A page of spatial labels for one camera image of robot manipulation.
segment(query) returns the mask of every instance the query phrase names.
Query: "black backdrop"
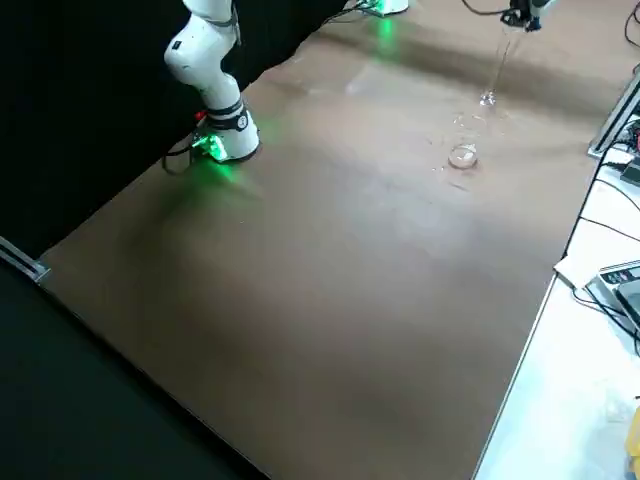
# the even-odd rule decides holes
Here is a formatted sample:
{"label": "black backdrop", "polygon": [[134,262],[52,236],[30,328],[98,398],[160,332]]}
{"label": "black backdrop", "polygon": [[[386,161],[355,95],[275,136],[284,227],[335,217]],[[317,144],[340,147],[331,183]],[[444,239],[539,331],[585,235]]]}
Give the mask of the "black backdrop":
{"label": "black backdrop", "polygon": [[[293,54],[345,0],[236,0],[242,89]],[[37,257],[193,128],[201,108],[164,49],[180,0],[3,5],[0,235]]]}

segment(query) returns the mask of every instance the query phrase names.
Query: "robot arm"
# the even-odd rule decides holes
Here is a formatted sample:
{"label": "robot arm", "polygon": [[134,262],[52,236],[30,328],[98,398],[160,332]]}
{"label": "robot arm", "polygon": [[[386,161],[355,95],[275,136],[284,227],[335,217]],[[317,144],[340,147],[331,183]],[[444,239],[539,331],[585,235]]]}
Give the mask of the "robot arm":
{"label": "robot arm", "polygon": [[555,0],[511,0],[509,9],[502,12],[500,21],[510,27],[535,32],[542,28],[540,17]]}
{"label": "robot arm", "polygon": [[258,129],[236,80],[220,63],[240,40],[233,0],[183,0],[187,25],[169,43],[164,60],[180,82],[198,90],[207,115],[194,147],[218,162],[248,158],[258,148]]}

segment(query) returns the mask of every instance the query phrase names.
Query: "white table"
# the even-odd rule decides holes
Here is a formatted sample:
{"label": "white table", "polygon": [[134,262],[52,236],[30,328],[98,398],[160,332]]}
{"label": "white table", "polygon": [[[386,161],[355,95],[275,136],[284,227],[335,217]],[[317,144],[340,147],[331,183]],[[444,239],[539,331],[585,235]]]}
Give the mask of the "white table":
{"label": "white table", "polygon": [[[626,159],[611,150],[603,162]],[[640,188],[621,182],[618,172],[603,167],[597,178],[640,205]],[[640,212],[600,182],[581,216],[640,237]],[[640,260],[640,243],[578,220],[568,254],[604,267]],[[584,292],[581,297],[589,298]],[[633,478],[627,476],[624,440],[640,405],[636,395],[640,359],[633,341],[603,313],[576,302],[571,288],[554,276],[474,478]]]}

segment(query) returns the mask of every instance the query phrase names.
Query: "yellow object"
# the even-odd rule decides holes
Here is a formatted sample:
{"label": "yellow object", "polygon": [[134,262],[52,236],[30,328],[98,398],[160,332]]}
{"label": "yellow object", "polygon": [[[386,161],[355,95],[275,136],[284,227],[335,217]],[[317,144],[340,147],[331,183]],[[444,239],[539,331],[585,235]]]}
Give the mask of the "yellow object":
{"label": "yellow object", "polygon": [[624,446],[631,457],[631,470],[636,474],[636,478],[640,480],[640,408],[636,410],[633,416]]}

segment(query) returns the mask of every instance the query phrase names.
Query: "wire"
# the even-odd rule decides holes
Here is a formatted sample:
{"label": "wire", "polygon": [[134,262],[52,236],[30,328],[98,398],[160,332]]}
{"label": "wire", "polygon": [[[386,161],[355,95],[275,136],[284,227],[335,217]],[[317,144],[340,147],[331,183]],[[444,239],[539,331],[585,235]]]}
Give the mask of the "wire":
{"label": "wire", "polygon": [[636,3],[636,6],[633,7],[631,13],[627,17],[627,20],[624,22],[624,38],[627,42],[629,42],[634,47],[640,48],[640,45],[629,37],[629,24],[631,23],[631,19],[633,18],[637,24],[640,24],[640,18],[638,18],[638,10],[640,9],[640,2]]}
{"label": "wire", "polygon": [[608,230],[611,230],[612,232],[615,232],[615,233],[618,233],[618,234],[622,235],[623,237],[630,238],[631,240],[635,240],[636,242],[640,243],[640,238],[634,237],[633,235],[629,235],[628,233],[621,232],[617,228],[613,228],[611,225],[607,225],[605,223],[596,222],[595,220],[591,220],[590,218],[586,218],[586,217],[583,217],[583,216],[580,216],[578,218],[580,218],[581,220],[584,220],[585,222],[593,223],[594,225],[599,225],[600,227],[604,227],[604,228],[606,228]]}
{"label": "wire", "polygon": [[187,145],[186,147],[181,148],[180,150],[176,150],[175,152],[167,152],[165,153],[165,157],[177,157],[178,155],[187,153],[189,150],[191,150],[191,145]]}
{"label": "wire", "polygon": [[600,310],[602,310],[607,317],[609,317],[609,319],[615,323],[620,330],[622,330],[624,333],[626,333],[627,335],[629,335],[631,338],[633,338],[635,340],[636,338],[636,329],[629,330],[629,328],[627,328],[625,325],[623,325],[620,320],[618,320],[616,317],[614,317],[611,312],[609,312],[609,310],[607,310],[607,307],[605,307],[602,302],[600,300],[598,300],[598,298],[593,294],[593,292],[591,291],[591,289],[587,286],[584,287],[584,289],[587,291],[587,293],[589,294],[589,296],[593,299],[593,302],[598,305],[598,307],[600,307]]}
{"label": "wire", "polygon": [[362,12],[364,14],[368,14],[369,12],[367,11],[367,9],[376,7],[378,5],[378,1],[379,0],[360,0],[353,7],[345,8],[343,10],[340,10],[338,13],[331,15],[324,22],[322,22],[322,25],[331,23],[336,18],[342,17],[352,12]]}
{"label": "wire", "polygon": [[462,3],[464,4],[465,7],[467,7],[467,10],[469,10],[471,13],[475,13],[476,15],[479,15],[481,17],[493,17],[496,15],[503,15],[505,13],[511,13],[513,11],[515,11],[514,8],[505,8],[504,10],[494,10],[494,11],[483,11],[483,10],[477,10],[475,8],[473,8],[471,5],[469,5],[469,2],[467,0],[461,0]]}
{"label": "wire", "polygon": [[[590,308],[591,310],[595,310],[596,312],[600,312],[602,313],[602,310],[597,306],[598,304],[596,302],[593,302],[591,300],[587,300],[586,298],[581,298],[578,295],[577,289],[574,288],[573,290],[571,290],[571,295],[573,295],[573,298],[580,304],[582,304],[583,306]],[[610,307],[608,305],[605,305],[605,308],[607,310],[609,310],[611,313],[615,313],[616,315],[620,315],[621,317],[625,317],[626,318],[626,314],[624,312],[621,312],[620,310],[617,310],[613,307]]]}

